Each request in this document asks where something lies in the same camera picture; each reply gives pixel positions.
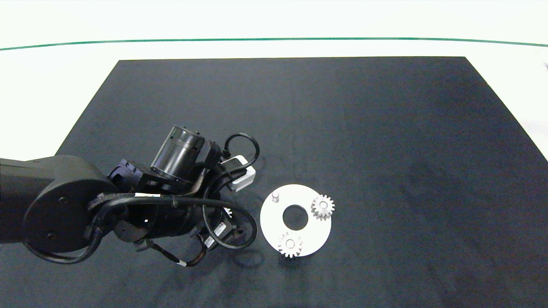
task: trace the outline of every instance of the black table surface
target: black table surface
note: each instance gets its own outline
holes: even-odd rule
[[[325,245],[286,262],[259,231],[183,268],[114,234],[71,266],[10,244],[2,306],[548,306],[548,163],[465,58],[120,61],[58,154],[148,164],[174,124],[257,138],[255,181],[226,194],[257,220],[285,184],[331,196]]]

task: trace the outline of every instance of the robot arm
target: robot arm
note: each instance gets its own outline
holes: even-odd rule
[[[228,159],[229,143],[237,136],[255,145],[250,162],[242,156]],[[221,201],[219,191],[249,185],[258,155],[258,143],[247,134],[230,136],[221,150],[198,133],[173,127],[150,167],[123,159],[108,177],[74,156],[0,159],[0,243],[22,242],[44,260],[73,264],[90,257],[113,231],[137,251],[152,248],[180,265],[196,265],[218,244],[240,249],[253,242],[255,220]],[[232,217],[233,211],[245,220]],[[246,221],[250,232],[242,228]],[[190,262],[152,241],[185,234],[202,245]],[[59,255],[82,248],[78,256]]]

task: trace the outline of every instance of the white label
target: white label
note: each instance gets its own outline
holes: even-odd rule
[[[142,192],[136,192],[136,197],[161,197],[159,193],[142,193]]]
[[[221,234],[225,229],[226,225],[224,222],[221,221],[221,223],[217,226],[217,228],[215,228],[215,230],[213,230],[213,232],[215,232],[215,235],[219,236],[219,234]],[[215,242],[215,240],[212,237],[208,237],[204,243],[205,246],[209,248],[211,247],[211,245],[213,245],[213,242]]]

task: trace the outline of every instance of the white gear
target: white gear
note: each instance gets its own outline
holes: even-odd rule
[[[224,208],[225,212],[229,215],[230,218],[232,218],[232,210],[229,208]]]
[[[300,256],[302,251],[301,238],[295,236],[292,232],[286,232],[282,234],[278,243],[279,253],[286,256],[286,258],[293,258],[294,256]]]
[[[331,197],[319,195],[312,201],[311,209],[317,219],[327,220],[333,214],[335,204]]]

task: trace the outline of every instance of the black cable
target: black cable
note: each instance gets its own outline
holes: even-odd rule
[[[104,237],[105,233],[100,228],[95,228],[93,232],[92,241],[90,242],[89,246],[86,248],[86,250],[77,256],[64,256],[64,255],[58,255],[50,252],[45,252],[43,250],[40,250],[38,248],[35,248],[30,242],[25,241],[23,242],[23,245],[35,256],[50,261],[53,263],[58,264],[75,264],[80,263],[84,261],[85,259],[88,259],[94,252],[97,250],[97,247],[99,247],[99,244],[101,243],[102,238]]]
[[[229,144],[230,144],[230,141],[232,139],[234,139],[235,137],[238,137],[238,136],[241,136],[241,137],[244,137],[244,138],[247,138],[249,141],[251,141],[253,143],[253,145],[255,146],[255,155],[253,156],[253,158],[251,159],[251,161],[249,161],[248,163],[240,166],[240,167],[236,167],[236,168],[233,168],[231,170],[225,170],[224,172],[218,174],[217,176],[213,177],[213,179],[208,183],[207,187],[205,188],[204,190],[204,198],[208,198],[209,195],[210,195],[210,190],[212,189],[213,185],[219,181],[220,179],[222,178],[226,178],[226,177],[229,177],[232,173],[235,173],[235,172],[238,172],[238,171],[241,171],[241,170],[245,170],[247,167],[251,166],[253,163],[255,163],[257,161],[257,158],[259,158],[259,154],[260,154],[260,148],[259,148],[259,143],[257,142],[257,140],[255,138],[253,138],[252,136],[248,135],[248,134],[245,134],[245,133],[238,133],[238,134],[234,134],[234,135],[231,135],[229,136],[226,141],[225,141],[225,148],[223,149],[223,156],[226,158],[226,157],[230,157],[230,150],[229,150]],[[228,182],[225,182],[223,183],[222,185],[220,185],[219,187],[217,187],[217,189],[215,189],[215,191],[213,192],[212,195],[214,195],[215,193],[219,192],[224,186],[228,185],[231,181],[228,181]],[[209,219],[207,217],[207,212],[206,212],[206,206],[205,205],[202,205],[202,216],[203,216],[203,220],[204,220],[204,224],[205,224],[205,227],[207,228],[208,232],[209,232],[209,235],[212,237],[212,239],[219,245],[225,247],[225,248],[229,248],[229,249],[242,249],[242,248],[245,248],[245,247],[248,247],[249,245],[251,245],[251,243],[255,240],[255,237],[257,235],[257,223],[255,222],[255,219],[253,218],[253,216],[251,216],[251,214],[244,210],[242,208],[243,211],[237,211],[235,210],[236,212],[239,212],[241,213],[242,215],[245,216],[245,218],[247,220],[249,220],[249,222],[251,223],[251,227],[252,227],[252,235],[251,237],[243,244],[240,244],[240,245],[232,245],[232,244],[228,244],[226,243],[225,241],[223,241],[220,237],[218,237],[215,232],[213,231],[213,228],[211,227],[211,224],[209,222]]]
[[[218,180],[220,180],[221,178],[227,177],[229,174],[245,170],[247,167],[254,164],[257,161],[257,159],[259,158],[259,155],[260,155],[260,152],[261,152],[260,147],[259,147],[259,143],[257,142],[257,140],[255,138],[253,138],[252,136],[250,136],[248,134],[245,134],[245,133],[237,133],[237,134],[229,136],[225,141],[225,148],[223,149],[223,154],[227,155],[227,156],[230,155],[230,151],[229,151],[230,141],[232,141],[232,139],[234,139],[235,137],[239,137],[239,136],[244,137],[244,138],[248,139],[249,141],[251,141],[253,143],[253,146],[255,147],[255,154],[253,155],[253,158],[248,163],[246,163],[246,164],[244,164],[240,167],[236,167],[236,168],[221,172],[217,176],[215,176],[213,179],[211,179],[211,181],[209,181],[208,185],[206,186],[206,188],[204,190],[204,198],[209,197],[209,195],[210,195],[209,190],[212,189],[213,185]]]
[[[186,267],[196,266],[198,263],[200,263],[202,261],[202,259],[204,258],[204,256],[206,255],[206,252],[207,252],[207,246],[206,246],[206,244],[204,244],[204,241],[202,240],[201,236],[196,235],[196,237],[198,238],[198,240],[200,242],[200,246],[201,246],[202,250],[200,251],[200,253],[198,253],[198,255],[196,257],[194,257],[194,259],[192,259],[188,262],[182,261],[181,259],[177,258],[175,255],[173,255],[169,251],[167,251],[167,250],[163,249],[162,247],[160,247],[160,245],[155,244],[153,241],[150,241],[152,243],[152,246],[150,246],[150,248],[160,252],[161,254],[164,255],[164,257],[168,258],[169,260],[171,260],[171,261],[173,261],[173,262],[175,262],[179,265],[186,266]]]

